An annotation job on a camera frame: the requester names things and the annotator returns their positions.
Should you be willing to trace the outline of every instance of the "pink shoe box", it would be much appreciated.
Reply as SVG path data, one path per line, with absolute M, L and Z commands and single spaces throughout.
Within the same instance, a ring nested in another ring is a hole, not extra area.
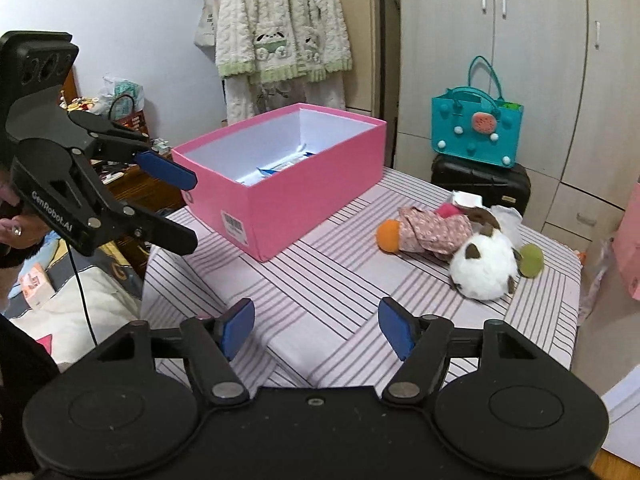
M 640 300 L 640 183 L 636 183 L 613 240 L 620 275 L 632 298 Z
M 191 140 L 173 155 L 198 177 L 183 192 L 191 212 L 265 262 L 382 178 L 385 136 L 385 121 L 296 104 Z M 256 179 L 257 168 L 301 146 L 313 155 Z

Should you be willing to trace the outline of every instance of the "white plush body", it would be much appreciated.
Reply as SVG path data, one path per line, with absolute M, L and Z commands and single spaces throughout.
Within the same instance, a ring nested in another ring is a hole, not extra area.
M 480 258 L 465 258 L 474 244 Z M 513 244 L 497 229 L 491 237 L 475 234 L 453 255 L 449 272 L 460 294 L 474 300 L 496 300 L 509 290 L 509 277 L 516 278 L 518 265 Z

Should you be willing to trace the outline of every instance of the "person's hand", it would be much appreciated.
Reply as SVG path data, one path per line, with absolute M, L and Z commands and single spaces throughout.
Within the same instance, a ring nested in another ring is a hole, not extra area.
M 20 235 L 14 233 L 18 227 Z M 26 249 L 39 243 L 51 229 L 35 214 L 21 214 L 13 218 L 0 218 L 0 244 L 14 249 Z
M 0 168 L 0 200 L 6 200 L 13 206 L 20 202 L 20 198 L 11 187 L 11 176 L 4 168 Z

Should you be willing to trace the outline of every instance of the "black suitcase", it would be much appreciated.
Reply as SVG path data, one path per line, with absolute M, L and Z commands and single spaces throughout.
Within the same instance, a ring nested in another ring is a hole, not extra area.
M 450 191 L 475 193 L 486 207 L 514 207 L 521 215 L 531 195 L 529 175 L 519 164 L 500 168 L 448 155 L 438 155 L 433 161 L 431 183 Z

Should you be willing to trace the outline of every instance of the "barcode label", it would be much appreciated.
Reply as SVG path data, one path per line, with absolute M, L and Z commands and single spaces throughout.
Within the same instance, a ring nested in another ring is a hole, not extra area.
M 242 222 L 237 218 L 233 218 L 229 213 L 222 211 L 222 223 L 225 225 L 226 232 L 238 240 L 242 245 L 249 245 L 246 239 L 246 232 Z

